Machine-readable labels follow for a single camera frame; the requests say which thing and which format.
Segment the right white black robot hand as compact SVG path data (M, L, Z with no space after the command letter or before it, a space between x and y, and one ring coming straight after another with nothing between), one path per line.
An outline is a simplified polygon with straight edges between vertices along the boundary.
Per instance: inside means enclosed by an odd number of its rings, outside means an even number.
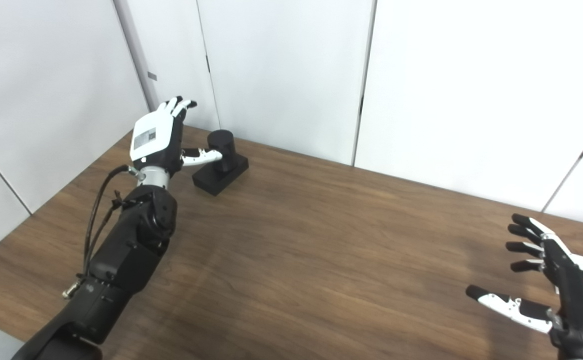
M556 232L534 218L515 213L508 231L522 241L506 249L529 259L509 266L513 272L542 273L559 296L559 309L502 292L468 285L465 293L477 303L530 330L548 335L559 360L583 360L583 255L570 251Z

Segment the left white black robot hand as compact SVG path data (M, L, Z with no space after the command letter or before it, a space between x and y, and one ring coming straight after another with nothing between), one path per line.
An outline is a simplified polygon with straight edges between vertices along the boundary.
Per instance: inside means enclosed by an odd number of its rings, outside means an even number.
M183 167L223 159L220 151L211 148L182 148L184 120L197 105L195 100L175 96L134 123L129 155L136 170L156 167L173 177Z

